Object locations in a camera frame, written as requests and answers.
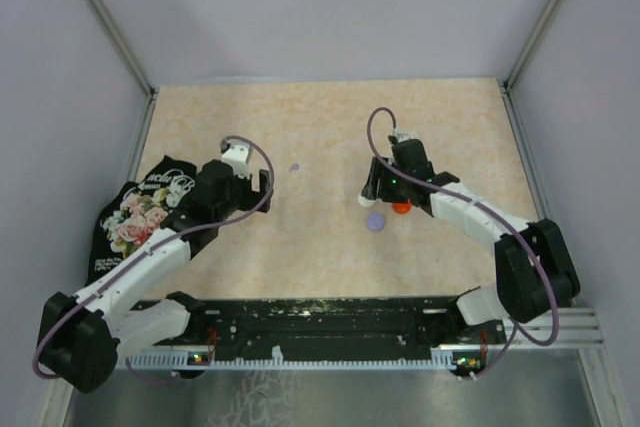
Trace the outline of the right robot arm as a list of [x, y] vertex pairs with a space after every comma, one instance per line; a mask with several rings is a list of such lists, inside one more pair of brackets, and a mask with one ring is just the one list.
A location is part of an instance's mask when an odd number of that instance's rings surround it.
[[566, 306], [581, 284], [559, 226], [548, 218], [527, 220], [508, 214], [472, 193], [458, 177], [437, 173], [422, 142], [389, 137], [391, 155], [371, 159], [358, 196], [363, 207], [376, 202], [408, 204], [457, 227], [495, 261], [496, 281], [461, 294], [447, 317], [448, 334], [470, 342], [482, 324], [502, 317], [527, 323], [551, 310], [537, 265], [547, 276], [558, 306]]

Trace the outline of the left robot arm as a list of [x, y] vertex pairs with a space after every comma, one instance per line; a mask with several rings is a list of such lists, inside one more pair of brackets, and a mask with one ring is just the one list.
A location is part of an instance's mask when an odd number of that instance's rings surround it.
[[254, 189], [248, 159], [226, 152], [202, 168], [166, 156], [141, 182], [126, 184], [96, 223], [85, 286], [45, 302], [33, 373], [90, 393], [118, 362], [148, 347], [201, 341], [208, 331], [202, 301], [177, 291], [143, 310], [135, 306], [221, 228], [269, 210], [273, 165], [257, 177]]

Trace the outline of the white earbud charging case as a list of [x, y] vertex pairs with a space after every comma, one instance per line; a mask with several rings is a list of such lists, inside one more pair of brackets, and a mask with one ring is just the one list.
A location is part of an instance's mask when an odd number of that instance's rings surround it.
[[361, 191], [357, 196], [357, 202], [358, 202], [358, 205], [363, 208], [371, 208], [375, 205], [376, 198], [375, 197], [371, 198], [367, 196], [364, 191]]

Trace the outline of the orange earbud charging case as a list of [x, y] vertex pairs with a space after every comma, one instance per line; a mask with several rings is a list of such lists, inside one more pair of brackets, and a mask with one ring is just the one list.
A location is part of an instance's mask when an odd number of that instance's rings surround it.
[[396, 202], [392, 204], [392, 208], [396, 213], [406, 215], [411, 211], [412, 205], [410, 202]]

